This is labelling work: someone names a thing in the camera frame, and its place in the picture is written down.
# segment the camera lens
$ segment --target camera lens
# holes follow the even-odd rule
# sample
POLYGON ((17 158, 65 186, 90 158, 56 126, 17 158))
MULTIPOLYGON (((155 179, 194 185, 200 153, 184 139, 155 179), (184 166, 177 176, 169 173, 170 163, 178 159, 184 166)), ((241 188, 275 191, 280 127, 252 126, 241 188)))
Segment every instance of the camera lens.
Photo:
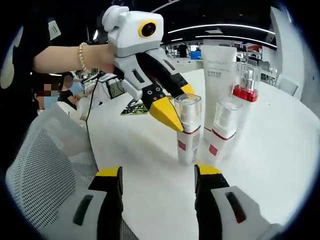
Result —
POLYGON ((141 33, 144 37, 150 37, 156 31, 156 25, 153 22, 149 22, 143 26, 141 33))

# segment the red label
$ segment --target red label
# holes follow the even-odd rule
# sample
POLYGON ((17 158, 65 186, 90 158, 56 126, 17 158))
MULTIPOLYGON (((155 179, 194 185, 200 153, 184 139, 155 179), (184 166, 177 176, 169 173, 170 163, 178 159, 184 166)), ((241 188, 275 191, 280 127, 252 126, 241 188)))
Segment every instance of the red label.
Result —
POLYGON ((178 140, 178 146, 179 146, 179 148, 181 148, 183 151, 186 150, 186 145, 185 145, 182 141, 180 141, 180 140, 178 140))
POLYGON ((217 155, 218 149, 210 144, 209 152, 212 153, 213 156, 217 155))

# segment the robot controller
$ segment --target robot controller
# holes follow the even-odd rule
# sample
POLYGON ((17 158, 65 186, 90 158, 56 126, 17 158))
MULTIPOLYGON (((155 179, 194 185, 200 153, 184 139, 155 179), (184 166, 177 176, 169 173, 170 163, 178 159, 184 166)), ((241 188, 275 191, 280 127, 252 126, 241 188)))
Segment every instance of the robot controller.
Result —
POLYGON ((163 17, 113 5, 104 13, 102 24, 108 32, 109 47, 116 56, 114 65, 123 73, 123 88, 134 99, 141 99, 155 119, 177 132, 183 131, 163 88, 174 98, 195 92, 160 47, 164 35, 163 17))

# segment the human hand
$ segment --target human hand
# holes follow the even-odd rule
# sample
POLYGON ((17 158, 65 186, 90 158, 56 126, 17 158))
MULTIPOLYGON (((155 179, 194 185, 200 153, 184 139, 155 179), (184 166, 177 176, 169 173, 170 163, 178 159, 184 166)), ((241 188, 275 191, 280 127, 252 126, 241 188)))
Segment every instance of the human hand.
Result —
POLYGON ((84 46, 82 52, 88 69, 100 69, 105 73, 114 72, 115 55, 108 44, 84 46))
POLYGON ((78 99, 76 98, 76 96, 69 96, 68 100, 70 101, 70 103, 72 104, 76 104, 78 102, 78 99))
POLYGON ((86 121, 87 120, 87 114, 82 113, 80 116, 80 120, 86 121))

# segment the white table surface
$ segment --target white table surface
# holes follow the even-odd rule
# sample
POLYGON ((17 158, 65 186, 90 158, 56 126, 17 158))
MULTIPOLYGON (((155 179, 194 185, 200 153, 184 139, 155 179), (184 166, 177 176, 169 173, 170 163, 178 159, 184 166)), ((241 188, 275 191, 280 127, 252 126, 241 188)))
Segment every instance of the white table surface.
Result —
MULTIPOLYGON (((182 75, 202 97, 204 113, 204 70, 182 75)), ((126 93, 91 111, 88 128, 97 165, 100 170, 123 166, 122 216, 139 239, 198 239, 194 169, 178 164, 173 130, 149 114, 120 115, 131 99, 126 93)), ((320 120, 296 98, 261 82, 248 121, 245 140, 216 167, 260 205, 264 218, 285 225, 318 169, 320 120)), ((200 159, 207 148, 202 141, 200 159)))

